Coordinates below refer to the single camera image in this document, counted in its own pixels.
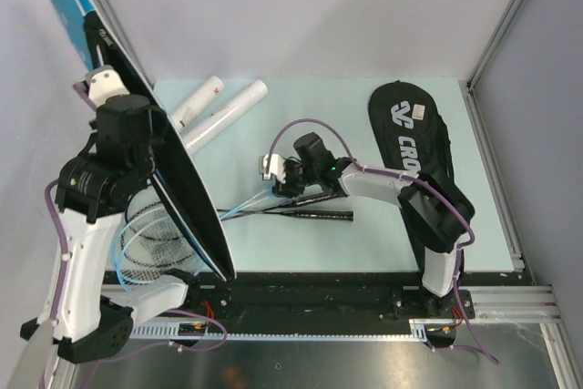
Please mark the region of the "blue racket bag cover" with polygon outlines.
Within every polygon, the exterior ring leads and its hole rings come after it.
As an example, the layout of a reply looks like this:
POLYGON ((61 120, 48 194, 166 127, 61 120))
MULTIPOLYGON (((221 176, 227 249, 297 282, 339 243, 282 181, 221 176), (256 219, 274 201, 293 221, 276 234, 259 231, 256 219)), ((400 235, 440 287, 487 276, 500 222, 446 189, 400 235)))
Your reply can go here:
POLYGON ((157 192, 188 245, 223 281, 236 277, 218 213, 152 86, 91 0, 50 0, 87 69, 96 115, 84 148, 61 169, 56 204, 87 222, 121 213, 131 195, 157 192))

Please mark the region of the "white shuttlecock tube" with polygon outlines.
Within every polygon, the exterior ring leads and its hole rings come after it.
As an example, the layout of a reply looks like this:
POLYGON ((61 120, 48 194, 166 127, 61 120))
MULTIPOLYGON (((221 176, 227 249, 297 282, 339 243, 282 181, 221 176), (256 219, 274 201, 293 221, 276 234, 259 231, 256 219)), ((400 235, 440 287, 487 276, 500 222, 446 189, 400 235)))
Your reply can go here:
POLYGON ((267 85, 261 80, 256 80, 214 114, 182 134, 182 141, 188 153, 194 154, 205 147, 267 97, 268 93, 267 85))

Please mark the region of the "black racket bag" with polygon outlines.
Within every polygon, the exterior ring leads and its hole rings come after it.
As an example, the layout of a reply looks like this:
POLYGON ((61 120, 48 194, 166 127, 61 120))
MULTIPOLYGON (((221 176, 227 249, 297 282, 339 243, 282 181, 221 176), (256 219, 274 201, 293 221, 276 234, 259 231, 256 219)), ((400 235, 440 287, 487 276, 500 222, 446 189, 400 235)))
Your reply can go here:
POLYGON ((400 80, 381 85, 370 96, 368 116, 386 168, 439 168, 455 177, 448 128, 427 91, 400 80))

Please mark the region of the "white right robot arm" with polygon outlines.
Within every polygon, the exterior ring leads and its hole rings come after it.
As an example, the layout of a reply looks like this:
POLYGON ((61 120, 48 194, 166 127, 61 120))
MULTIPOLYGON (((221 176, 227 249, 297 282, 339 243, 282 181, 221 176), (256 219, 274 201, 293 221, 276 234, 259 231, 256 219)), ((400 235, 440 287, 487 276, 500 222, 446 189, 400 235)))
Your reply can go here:
POLYGON ((422 310, 431 317, 449 311, 461 271, 459 253, 475 239, 470 226, 475 208, 454 182, 440 168, 416 172, 366 166, 352 155, 336 158, 314 132, 298 138, 293 147, 295 159, 272 150, 260 158, 262 177, 274 182, 272 193, 295 198, 319 186, 334 196, 396 206, 405 228, 423 247, 422 310))

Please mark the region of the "white cardboard tube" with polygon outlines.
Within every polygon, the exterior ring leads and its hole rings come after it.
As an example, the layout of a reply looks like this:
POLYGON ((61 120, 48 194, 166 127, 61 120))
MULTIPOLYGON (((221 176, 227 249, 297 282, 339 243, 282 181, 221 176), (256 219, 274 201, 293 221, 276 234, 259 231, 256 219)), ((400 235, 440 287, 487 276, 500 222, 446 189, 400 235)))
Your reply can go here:
POLYGON ((182 131, 195 118, 197 118, 203 110, 215 100, 224 88, 224 82, 220 78, 212 76, 190 93, 170 116, 171 121, 178 132, 182 131))

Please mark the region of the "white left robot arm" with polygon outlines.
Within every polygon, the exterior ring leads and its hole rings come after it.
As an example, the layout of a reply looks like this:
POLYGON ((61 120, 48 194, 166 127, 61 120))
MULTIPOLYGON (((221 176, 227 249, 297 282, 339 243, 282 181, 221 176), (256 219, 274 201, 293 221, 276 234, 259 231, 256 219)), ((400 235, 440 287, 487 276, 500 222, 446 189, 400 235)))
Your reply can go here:
POLYGON ((177 270, 121 298, 101 292, 112 233, 129 198, 153 173, 157 112, 139 95, 107 98, 87 144, 47 188, 59 239, 57 272, 47 309, 21 327, 24 367, 44 366, 51 353, 74 364, 112 358, 133 328, 173 309, 189 316, 200 308, 200 292, 177 270))

